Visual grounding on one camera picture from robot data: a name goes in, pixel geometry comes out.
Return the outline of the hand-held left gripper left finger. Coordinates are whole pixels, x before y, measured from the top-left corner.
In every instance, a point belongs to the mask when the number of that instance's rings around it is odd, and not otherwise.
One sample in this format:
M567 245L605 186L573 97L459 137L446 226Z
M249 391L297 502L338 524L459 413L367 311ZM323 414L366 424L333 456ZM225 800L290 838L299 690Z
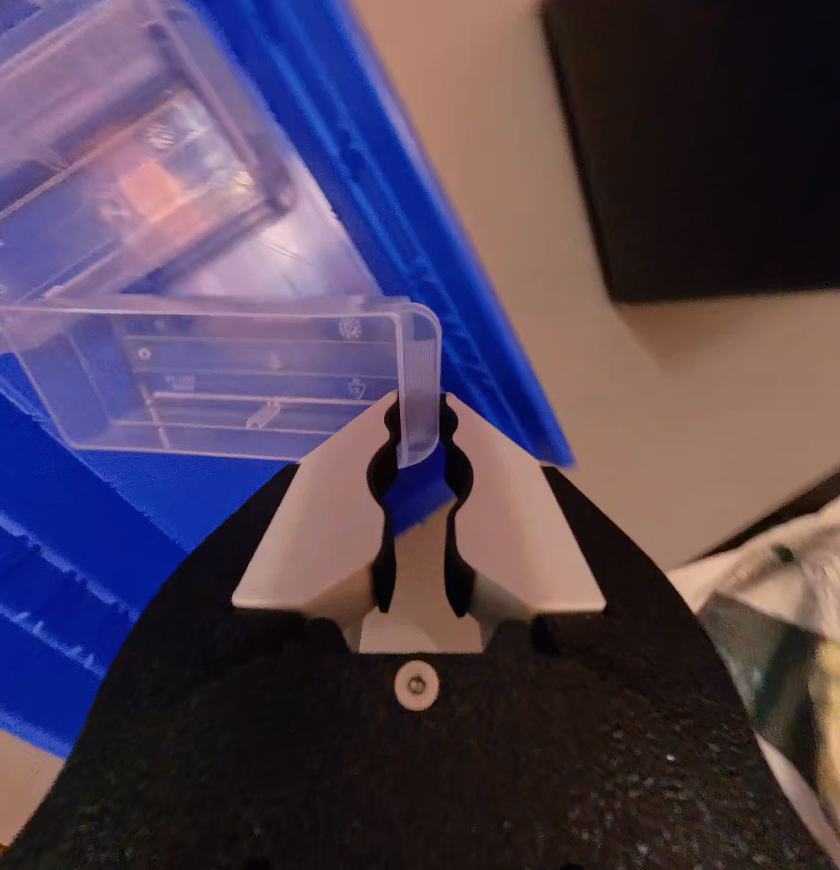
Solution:
M385 416L396 399L386 394L296 465L233 592L234 608L329 619L360 651L362 622L377 607L372 564L385 526L368 472L388 442Z

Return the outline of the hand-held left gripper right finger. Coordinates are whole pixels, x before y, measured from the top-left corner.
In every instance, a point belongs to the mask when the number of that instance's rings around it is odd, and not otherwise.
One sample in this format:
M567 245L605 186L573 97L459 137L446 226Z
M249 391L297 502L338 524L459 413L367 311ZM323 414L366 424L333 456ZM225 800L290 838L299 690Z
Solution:
M446 519L444 582L458 617L482 636L503 622L599 614L606 599L544 468L453 394L443 394Z

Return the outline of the clear plastic drawer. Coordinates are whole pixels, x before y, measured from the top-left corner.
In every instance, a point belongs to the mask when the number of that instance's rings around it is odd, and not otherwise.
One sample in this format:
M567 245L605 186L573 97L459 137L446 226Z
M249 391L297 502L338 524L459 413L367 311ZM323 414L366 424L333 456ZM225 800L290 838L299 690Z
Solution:
M0 332L80 451L295 461L391 393L399 468L439 439L442 326L405 298L52 298Z
M0 2L0 308L379 296L190 2Z

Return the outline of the large shallow blue bin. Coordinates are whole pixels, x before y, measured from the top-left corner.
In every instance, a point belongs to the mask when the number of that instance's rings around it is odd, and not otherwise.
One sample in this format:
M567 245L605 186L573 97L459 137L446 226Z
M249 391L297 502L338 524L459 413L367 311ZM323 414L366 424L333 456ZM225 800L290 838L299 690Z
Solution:
M542 461L573 451L348 2L190 2L259 94L379 296L435 312L441 387ZM0 332L0 727L66 758L186 555L289 461L80 451Z

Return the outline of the black drawer cabinet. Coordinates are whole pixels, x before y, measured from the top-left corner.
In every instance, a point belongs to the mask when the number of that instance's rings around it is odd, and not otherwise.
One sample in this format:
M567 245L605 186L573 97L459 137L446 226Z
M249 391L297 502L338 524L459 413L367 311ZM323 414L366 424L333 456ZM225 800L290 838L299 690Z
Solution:
M840 1L541 20L612 302L840 290Z

